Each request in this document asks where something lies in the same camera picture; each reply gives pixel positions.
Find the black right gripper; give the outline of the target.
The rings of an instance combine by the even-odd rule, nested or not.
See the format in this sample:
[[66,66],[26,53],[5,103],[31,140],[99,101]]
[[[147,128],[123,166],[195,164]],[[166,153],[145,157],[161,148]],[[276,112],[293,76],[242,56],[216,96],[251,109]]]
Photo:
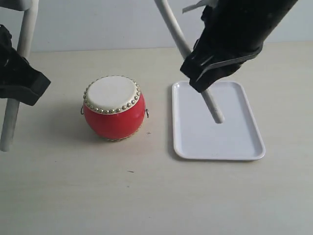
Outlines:
[[252,24],[254,12],[249,4],[209,4],[202,12],[204,30],[193,50],[181,40],[184,62],[180,71],[197,92],[232,75],[260,53],[264,41]]

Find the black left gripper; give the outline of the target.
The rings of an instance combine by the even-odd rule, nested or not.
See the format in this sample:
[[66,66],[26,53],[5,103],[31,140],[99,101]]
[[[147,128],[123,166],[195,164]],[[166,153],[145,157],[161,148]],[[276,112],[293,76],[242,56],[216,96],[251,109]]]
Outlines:
[[9,87],[9,97],[33,106],[44,94],[51,81],[40,71],[30,66],[12,47],[12,35],[0,25],[0,97]]

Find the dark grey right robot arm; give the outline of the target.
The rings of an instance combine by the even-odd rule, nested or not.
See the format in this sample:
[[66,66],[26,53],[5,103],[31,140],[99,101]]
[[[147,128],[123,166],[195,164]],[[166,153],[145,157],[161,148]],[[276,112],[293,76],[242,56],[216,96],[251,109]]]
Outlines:
[[180,70],[199,93],[254,59],[296,0],[219,0],[207,5],[204,30]]

